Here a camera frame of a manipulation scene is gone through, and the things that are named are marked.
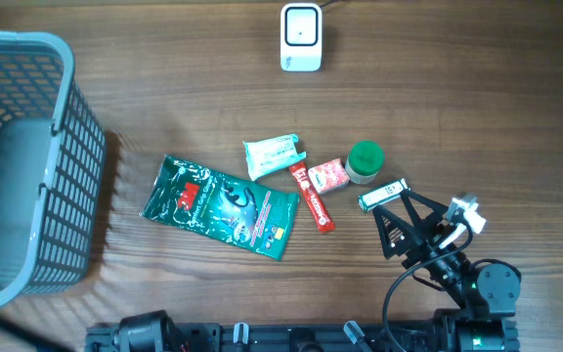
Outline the red small carton box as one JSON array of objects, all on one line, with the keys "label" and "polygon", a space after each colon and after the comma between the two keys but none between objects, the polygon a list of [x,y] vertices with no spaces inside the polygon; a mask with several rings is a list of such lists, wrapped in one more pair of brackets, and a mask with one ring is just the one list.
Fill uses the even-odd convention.
[{"label": "red small carton box", "polygon": [[340,158],[310,167],[308,176],[319,195],[345,187],[350,182]]}]

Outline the green white small box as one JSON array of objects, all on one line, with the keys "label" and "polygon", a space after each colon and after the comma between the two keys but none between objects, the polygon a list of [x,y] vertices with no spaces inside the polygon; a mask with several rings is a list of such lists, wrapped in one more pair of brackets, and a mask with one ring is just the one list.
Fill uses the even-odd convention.
[{"label": "green white small box", "polygon": [[410,187],[405,178],[392,181],[382,185],[368,193],[358,196],[358,204],[363,212],[370,212],[384,203],[395,200],[401,196],[401,192]]}]

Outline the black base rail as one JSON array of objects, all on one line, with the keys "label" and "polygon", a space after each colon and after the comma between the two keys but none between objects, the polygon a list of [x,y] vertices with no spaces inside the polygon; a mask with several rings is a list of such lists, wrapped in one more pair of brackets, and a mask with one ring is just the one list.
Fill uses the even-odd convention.
[{"label": "black base rail", "polygon": [[[217,323],[177,324],[190,351],[395,351],[380,325],[360,325],[352,338],[341,325],[250,325],[246,337],[233,326]],[[511,321],[456,323],[443,329],[437,322],[395,321],[394,337],[407,351],[507,351],[521,349]]]}]

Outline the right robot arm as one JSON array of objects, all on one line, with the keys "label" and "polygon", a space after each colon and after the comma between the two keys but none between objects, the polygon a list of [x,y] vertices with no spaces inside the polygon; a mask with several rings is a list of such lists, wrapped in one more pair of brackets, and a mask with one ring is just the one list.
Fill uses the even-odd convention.
[{"label": "right robot arm", "polygon": [[520,343],[512,317],[520,295],[522,274],[495,258],[470,261],[464,251],[486,220],[477,198],[465,195],[441,204],[403,189],[399,198],[409,217],[403,219],[375,206],[374,217],[386,259],[400,256],[404,273],[389,287],[382,309],[387,311],[400,284],[420,270],[422,284],[446,293],[456,307],[438,309],[427,321],[406,323],[382,319],[388,351],[517,351]]}]

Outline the teal tissue packet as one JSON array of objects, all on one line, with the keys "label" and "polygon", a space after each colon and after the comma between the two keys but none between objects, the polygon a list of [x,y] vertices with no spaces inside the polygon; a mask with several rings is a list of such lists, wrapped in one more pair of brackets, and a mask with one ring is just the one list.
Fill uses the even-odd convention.
[{"label": "teal tissue packet", "polygon": [[299,153],[296,145],[299,137],[287,134],[258,142],[244,142],[247,173],[252,181],[287,168],[307,157]]}]

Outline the white barcode scanner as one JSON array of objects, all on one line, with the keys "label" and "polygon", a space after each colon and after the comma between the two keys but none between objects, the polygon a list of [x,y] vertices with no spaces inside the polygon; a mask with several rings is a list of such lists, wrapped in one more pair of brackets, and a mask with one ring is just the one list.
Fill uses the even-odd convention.
[{"label": "white barcode scanner", "polygon": [[280,12],[280,63],[288,72],[313,72],[323,57],[323,13],[316,3],[288,3]]}]

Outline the red coffee stick sachet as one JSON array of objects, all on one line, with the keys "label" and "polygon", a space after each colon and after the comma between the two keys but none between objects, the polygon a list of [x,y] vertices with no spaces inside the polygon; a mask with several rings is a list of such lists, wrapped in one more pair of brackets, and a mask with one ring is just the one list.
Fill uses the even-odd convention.
[{"label": "red coffee stick sachet", "polygon": [[299,161],[290,165],[289,171],[297,182],[315,222],[317,223],[319,231],[321,233],[334,231],[336,229],[335,224],[328,214],[320,195],[310,181],[305,162]]}]

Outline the grey plastic mesh basket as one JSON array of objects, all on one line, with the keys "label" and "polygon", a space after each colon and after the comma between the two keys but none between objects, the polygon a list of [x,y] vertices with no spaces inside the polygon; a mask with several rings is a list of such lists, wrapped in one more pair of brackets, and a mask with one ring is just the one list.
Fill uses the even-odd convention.
[{"label": "grey plastic mesh basket", "polygon": [[107,139],[70,47],[0,31],[0,307],[88,271]]}]

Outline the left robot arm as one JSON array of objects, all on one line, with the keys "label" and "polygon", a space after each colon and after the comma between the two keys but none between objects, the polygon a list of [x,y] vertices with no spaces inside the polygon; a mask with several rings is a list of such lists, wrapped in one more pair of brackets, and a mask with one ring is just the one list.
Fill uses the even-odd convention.
[{"label": "left robot arm", "polygon": [[[38,352],[71,351],[64,344],[22,328],[0,316],[0,330]],[[87,351],[190,351],[189,342],[164,310],[124,318],[118,325],[87,329]]]}]

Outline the green glove package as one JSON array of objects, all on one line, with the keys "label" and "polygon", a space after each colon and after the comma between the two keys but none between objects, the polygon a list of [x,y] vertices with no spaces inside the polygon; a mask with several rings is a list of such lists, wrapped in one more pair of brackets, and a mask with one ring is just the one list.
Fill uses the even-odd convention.
[{"label": "green glove package", "polygon": [[168,155],[141,216],[280,260],[299,202],[298,194]]}]

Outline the green lid jar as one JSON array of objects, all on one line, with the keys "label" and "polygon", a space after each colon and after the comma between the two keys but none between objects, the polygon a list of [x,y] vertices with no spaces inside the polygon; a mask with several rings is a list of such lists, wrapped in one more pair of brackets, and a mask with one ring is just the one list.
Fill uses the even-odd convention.
[{"label": "green lid jar", "polygon": [[362,141],[357,143],[349,152],[345,162],[345,171],[352,183],[368,184],[376,178],[384,160],[384,151],[377,143]]}]

